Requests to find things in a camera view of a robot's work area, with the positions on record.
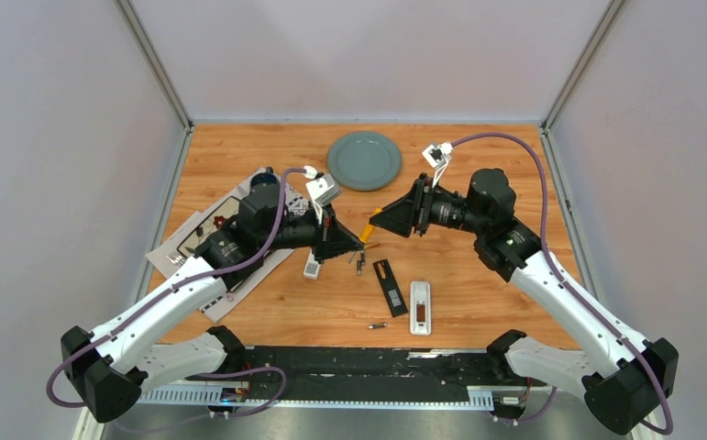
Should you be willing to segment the yellow handled screwdriver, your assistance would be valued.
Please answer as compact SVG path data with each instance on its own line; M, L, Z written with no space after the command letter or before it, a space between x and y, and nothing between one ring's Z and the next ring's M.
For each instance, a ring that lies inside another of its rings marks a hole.
M382 211L380 207L374 209L372 213L370 214L370 218L374 217L375 215L379 214ZM364 228L364 230L359 234L359 240L367 244L370 241L370 237L373 234L375 230L375 225L367 224Z

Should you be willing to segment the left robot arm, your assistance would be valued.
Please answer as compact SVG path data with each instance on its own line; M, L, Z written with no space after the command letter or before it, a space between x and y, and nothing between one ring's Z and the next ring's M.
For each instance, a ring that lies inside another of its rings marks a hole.
M331 202L339 188L331 176L315 177L305 187L310 206L293 214L283 183L268 172L255 177L234 214L159 288L92 331L75 326L62 336L64 375L97 422L114 421L144 392L176 380L238 377L245 348L223 326L180 344L159 340L188 314L259 270L266 253L310 248L323 262L363 248L337 220Z

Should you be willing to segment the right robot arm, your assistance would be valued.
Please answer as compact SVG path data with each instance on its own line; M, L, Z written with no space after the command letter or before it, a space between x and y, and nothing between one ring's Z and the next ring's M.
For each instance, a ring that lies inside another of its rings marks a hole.
M466 195L421 174L411 190L370 224L401 237L430 225L474 234L479 260L540 304L578 344L567 350L510 330L491 342L487 370L501 384L517 377L546 383L583 400L609 431L627 435L673 391L677 349L650 341L602 307L514 215L516 193L500 169L475 171Z

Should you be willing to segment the white remote with batteries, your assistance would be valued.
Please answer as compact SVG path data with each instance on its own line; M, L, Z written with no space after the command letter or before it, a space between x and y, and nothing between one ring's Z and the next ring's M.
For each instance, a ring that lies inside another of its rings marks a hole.
M414 336L430 336L431 286L426 281L412 281L410 284L410 333Z

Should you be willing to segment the white remote with QR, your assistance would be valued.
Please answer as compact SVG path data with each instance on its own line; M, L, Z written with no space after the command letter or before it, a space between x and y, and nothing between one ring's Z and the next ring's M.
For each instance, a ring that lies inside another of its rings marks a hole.
M303 275L309 280L317 280L321 270L321 263L315 258L313 252L308 254L304 265Z

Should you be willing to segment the black remote control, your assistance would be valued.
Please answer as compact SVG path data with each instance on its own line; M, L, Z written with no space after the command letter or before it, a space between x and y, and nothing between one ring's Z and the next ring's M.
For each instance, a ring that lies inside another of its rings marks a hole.
M381 259L374 261L372 266L378 277L378 282L381 286L385 301L388 304L392 317L408 314L408 306L392 272L390 262L387 259Z

